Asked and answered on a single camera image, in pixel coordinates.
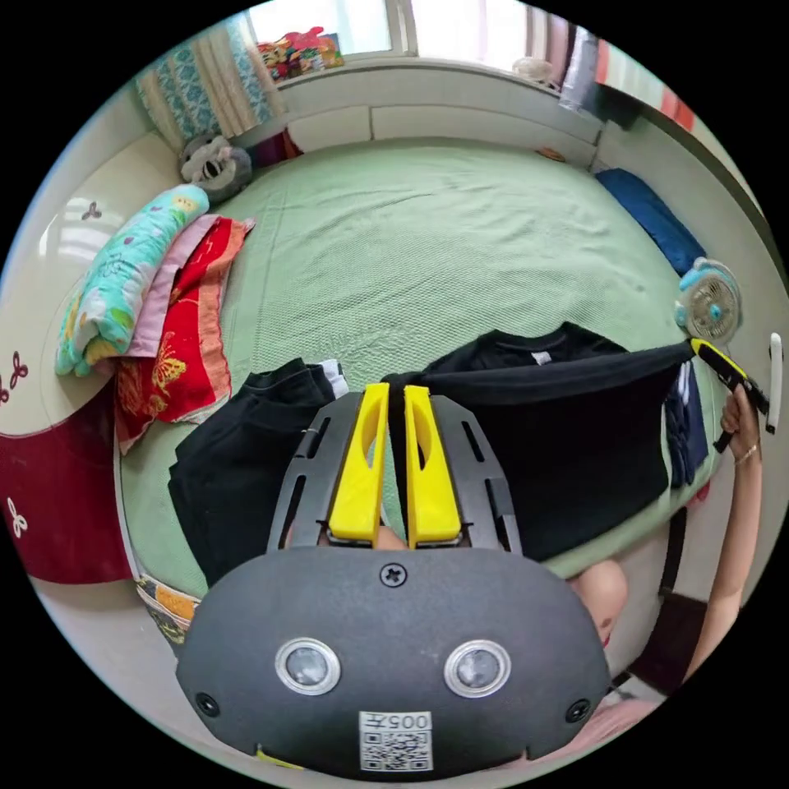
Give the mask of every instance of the label sticker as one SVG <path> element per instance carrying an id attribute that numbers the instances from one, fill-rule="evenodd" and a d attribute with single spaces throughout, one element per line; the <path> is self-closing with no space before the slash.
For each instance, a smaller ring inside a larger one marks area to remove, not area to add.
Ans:
<path id="1" fill-rule="evenodd" d="M 429 712 L 359 713 L 359 761 L 374 773 L 425 773 L 433 769 Z"/>

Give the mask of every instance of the red towel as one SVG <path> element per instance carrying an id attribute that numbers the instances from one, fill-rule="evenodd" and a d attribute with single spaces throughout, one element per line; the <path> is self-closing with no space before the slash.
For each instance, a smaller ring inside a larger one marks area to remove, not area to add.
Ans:
<path id="1" fill-rule="evenodd" d="M 123 454 L 155 419 L 199 423 L 229 398 L 219 309 L 228 270 L 253 224 L 217 220 L 173 283 L 156 358 L 118 363 L 115 427 Z"/>

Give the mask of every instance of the blue pillow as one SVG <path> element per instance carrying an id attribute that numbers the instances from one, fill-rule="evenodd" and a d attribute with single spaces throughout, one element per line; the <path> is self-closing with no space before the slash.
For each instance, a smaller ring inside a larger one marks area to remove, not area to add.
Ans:
<path id="1" fill-rule="evenodd" d="M 644 228 L 680 277 L 697 257 L 707 256 L 690 230 L 638 176 L 616 168 L 598 173 L 597 180 Z"/>

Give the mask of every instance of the gray plush toy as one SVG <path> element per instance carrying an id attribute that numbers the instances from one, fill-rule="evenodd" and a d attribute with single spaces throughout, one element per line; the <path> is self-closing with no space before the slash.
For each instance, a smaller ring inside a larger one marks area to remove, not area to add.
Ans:
<path id="1" fill-rule="evenodd" d="M 252 160 L 218 134 L 201 134 L 187 144 L 179 162 L 184 181 L 194 183 L 211 207 L 237 195 L 252 180 Z"/>

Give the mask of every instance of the black t-shirt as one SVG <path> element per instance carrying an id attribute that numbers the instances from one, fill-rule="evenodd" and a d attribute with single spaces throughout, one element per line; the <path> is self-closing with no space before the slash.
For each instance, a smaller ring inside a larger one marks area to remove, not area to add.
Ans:
<path id="1" fill-rule="evenodd" d="M 662 406 L 688 343 L 628 353 L 565 323 L 524 338 L 492 331 L 390 375 L 390 436 L 401 508 L 404 387 L 426 386 L 479 421 L 510 487 L 524 554 L 545 561 L 621 524 L 668 486 Z"/>

